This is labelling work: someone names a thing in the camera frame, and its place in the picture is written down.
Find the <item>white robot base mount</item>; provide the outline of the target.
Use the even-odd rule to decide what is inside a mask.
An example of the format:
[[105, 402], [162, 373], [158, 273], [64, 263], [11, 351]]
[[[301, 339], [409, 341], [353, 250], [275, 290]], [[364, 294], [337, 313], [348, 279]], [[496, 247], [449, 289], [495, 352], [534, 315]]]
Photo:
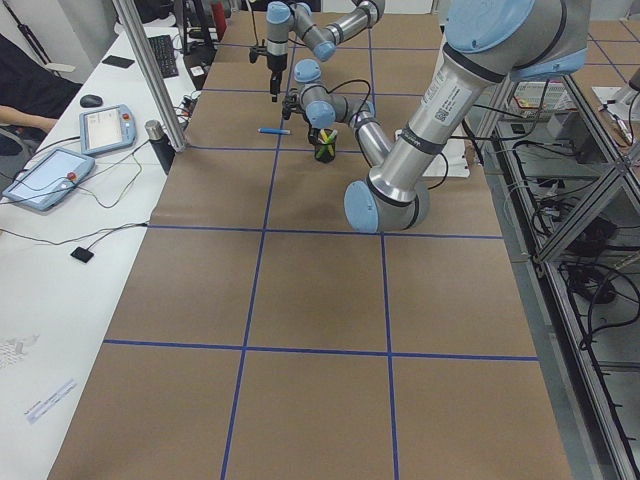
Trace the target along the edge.
[[406, 179], [417, 177], [417, 167], [426, 166], [422, 177], [428, 180], [438, 180], [447, 177], [466, 179], [470, 176], [470, 168], [465, 154], [462, 140], [450, 139], [437, 156], [432, 156], [429, 164], [424, 162], [424, 155], [414, 147], [393, 147], [394, 157], [398, 159], [400, 175]]

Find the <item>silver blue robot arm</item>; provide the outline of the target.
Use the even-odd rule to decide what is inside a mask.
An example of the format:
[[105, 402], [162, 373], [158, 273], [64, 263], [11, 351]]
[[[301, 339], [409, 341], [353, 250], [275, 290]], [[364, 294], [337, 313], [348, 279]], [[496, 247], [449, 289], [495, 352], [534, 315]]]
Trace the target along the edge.
[[271, 71], [270, 94], [276, 102], [281, 90], [282, 74], [288, 66], [289, 34], [296, 37], [313, 53], [317, 60], [325, 62], [336, 47], [364, 30], [371, 29], [383, 17], [386, 2], [383, 0], [353, 1], [354, 9], [338, 20], [319, 26], [312, 11], [304, 3], [272, 1], [266, 11], [266, 58]]
[[286, 54], [289, 34], [313, 52], [294, 68], [296, 100], [310, 124], [324, 129], [345, 123], [372, 167], [351, 183], [344, 210], [364, 233], [406, 230], [426, 216], [429, 193], [421, 178], [488, 87], [514, 81], [549, 80], [579, 70], [586, 60], [588, 1], [454, 1], [448, 9], [443, 62], [398, 138], [389, 140], [371, 105], [328, 92], [319, 64], [337, 45], [373, 27], [382, 1], [358, 1], [354, 10], [319, 27], [301, 5], [273, 2], [267, 11], [269, 58]]

